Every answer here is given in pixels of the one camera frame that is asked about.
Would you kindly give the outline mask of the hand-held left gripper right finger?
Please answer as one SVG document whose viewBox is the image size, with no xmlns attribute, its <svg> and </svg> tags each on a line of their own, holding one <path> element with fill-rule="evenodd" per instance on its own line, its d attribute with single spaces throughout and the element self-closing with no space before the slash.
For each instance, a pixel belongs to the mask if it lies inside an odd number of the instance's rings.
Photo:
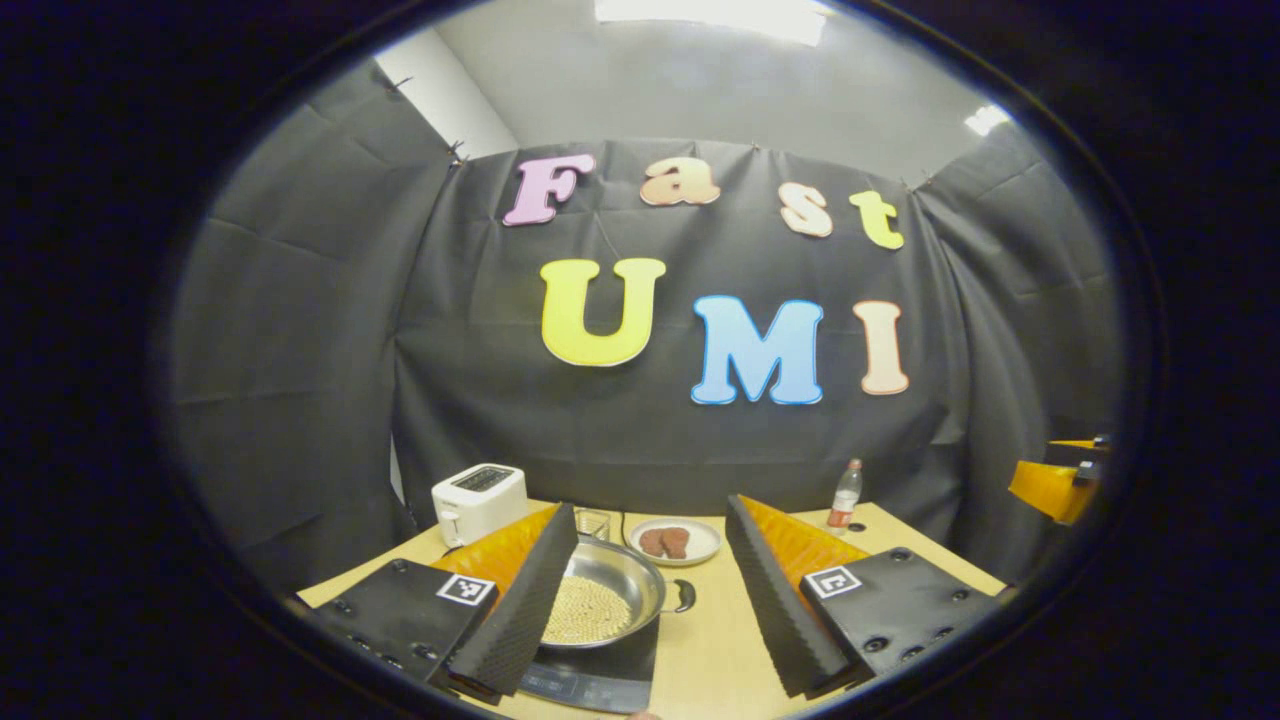
<svg viewBox="0 0 1280 720">
<path fill-rule="evenodd" d="M 998 607 L 914 550 L 868 553 L 742 495 L 728 498 L 724 536 L 790 696 L 910 667 Z"/>
</svg>

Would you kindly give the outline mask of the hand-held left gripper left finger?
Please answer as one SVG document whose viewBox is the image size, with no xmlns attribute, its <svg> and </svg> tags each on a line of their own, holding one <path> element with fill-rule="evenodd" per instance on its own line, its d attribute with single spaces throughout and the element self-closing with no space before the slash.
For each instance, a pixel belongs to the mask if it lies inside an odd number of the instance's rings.
<svg viewBox="0 0 1280 720">
<path fill-rule="evenodd" d="M 577 544 L 573 507 L 557 503 L 435 562 L 392 559 L 310 616 L 406 682 L 497 705 L 531 665 Z"/>
</svg>

